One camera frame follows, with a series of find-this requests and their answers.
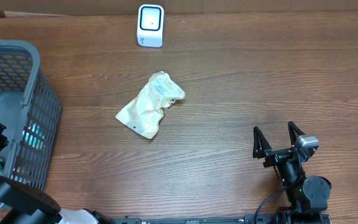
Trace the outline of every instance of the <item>gray basket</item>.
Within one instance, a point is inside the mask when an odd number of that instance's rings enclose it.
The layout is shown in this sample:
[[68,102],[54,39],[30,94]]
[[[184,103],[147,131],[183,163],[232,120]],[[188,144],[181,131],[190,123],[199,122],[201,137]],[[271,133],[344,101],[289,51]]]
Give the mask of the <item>gray basket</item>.
[[61,115],[57,94],[40,71],[30,43],[0,40],[0,123],[9,145],[4,175],[43,190]]

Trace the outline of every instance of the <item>wooden table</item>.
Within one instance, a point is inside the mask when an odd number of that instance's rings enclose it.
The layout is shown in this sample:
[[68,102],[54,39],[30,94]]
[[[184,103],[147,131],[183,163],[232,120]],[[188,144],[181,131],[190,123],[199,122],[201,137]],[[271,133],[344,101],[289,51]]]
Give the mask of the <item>wooden table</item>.
[[[333,183],[333,223],[358,223],[358,12],[167,15],[161,49],[136,16],[0,19],[40,50],[62,122],[46,192],[109,217],[232,217],[280,189],[252,158],[252,128],[288,147],[287,122],[320,140],[304,164]],[[151,74],[186,92],[150,141],[115,119]],[[272,200],[272,213],[286,198]]]

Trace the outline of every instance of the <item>crumpled bag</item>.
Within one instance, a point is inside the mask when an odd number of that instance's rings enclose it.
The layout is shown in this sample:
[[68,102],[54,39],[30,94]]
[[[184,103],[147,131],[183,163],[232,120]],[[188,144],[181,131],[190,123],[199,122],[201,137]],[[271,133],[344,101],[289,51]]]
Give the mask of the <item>crumpled bag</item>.
[[161,71],[149,78],[137,97],[118,112],[116,118],[136,133],[151,139],[158,131],[164,110],[184,97],[185,92]]

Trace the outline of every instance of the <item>plastic package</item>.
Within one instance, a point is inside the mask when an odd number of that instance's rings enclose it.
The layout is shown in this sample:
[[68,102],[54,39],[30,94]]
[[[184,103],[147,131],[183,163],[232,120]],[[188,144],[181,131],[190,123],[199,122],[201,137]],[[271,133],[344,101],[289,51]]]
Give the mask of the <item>plastic package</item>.
[[136,133],[151,139],[158,131],[164,110],[184,97],[185,92],[161,71],[149,78],[137,97],[118,112],[116,118]]

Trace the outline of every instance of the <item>perforated basket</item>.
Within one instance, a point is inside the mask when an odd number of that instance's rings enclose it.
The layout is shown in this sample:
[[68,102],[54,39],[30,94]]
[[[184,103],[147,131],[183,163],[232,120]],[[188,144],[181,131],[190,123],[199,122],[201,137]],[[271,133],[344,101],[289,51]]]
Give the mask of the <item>perforated basket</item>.
[[6,177],[45,188],[60,115],[38,50],[25,41],[0,40],[0,123],[10,141],[0,152]]

